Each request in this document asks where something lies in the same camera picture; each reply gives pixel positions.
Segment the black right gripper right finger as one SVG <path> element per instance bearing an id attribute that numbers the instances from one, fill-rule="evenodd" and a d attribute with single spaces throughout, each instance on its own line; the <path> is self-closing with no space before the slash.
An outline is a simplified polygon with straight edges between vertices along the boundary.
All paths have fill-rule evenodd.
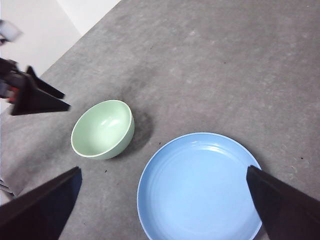
<path id="1" fill-rule="evenodd" d="M 320 201 L 251 165 L 246 181 L 271 240 L 318 240 Z"/>

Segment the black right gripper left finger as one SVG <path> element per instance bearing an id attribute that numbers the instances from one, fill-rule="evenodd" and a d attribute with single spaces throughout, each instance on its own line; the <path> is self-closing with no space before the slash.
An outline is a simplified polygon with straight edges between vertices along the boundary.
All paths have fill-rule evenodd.
<path id="1" fill-rule="evenodd" d="M 76 166 L 0 207 L 2 240 L 57 240 L 82 185 Z"/>

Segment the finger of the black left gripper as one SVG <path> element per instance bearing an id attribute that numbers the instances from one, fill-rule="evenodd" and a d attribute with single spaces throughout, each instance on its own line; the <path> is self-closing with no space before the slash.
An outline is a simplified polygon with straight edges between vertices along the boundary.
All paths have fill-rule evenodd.
<path id="1" fill-rule="evenodd" d="M 26 76 L 27 103 L 13 103 L 10 113 L 12 116 L 66 112 L 71 108 L 63 99 L 58 99 L 37 88 L 33 78 L 29 74 L 26 74 Z"/>
<path id="2" fill-rule="evenodd" d="M 26 69 L 26 73 L 30 75 L 35 82 L 38 89 L 44 91 L 45 93 L 57 98 L 57 99 L 63 99 L 65 97 L 65 94 L 58 89 L 54 88 L 50 84 L 46 83 L 42 79 L 40 79 L 34 69 L 31 66 L 28 66 Z"/>

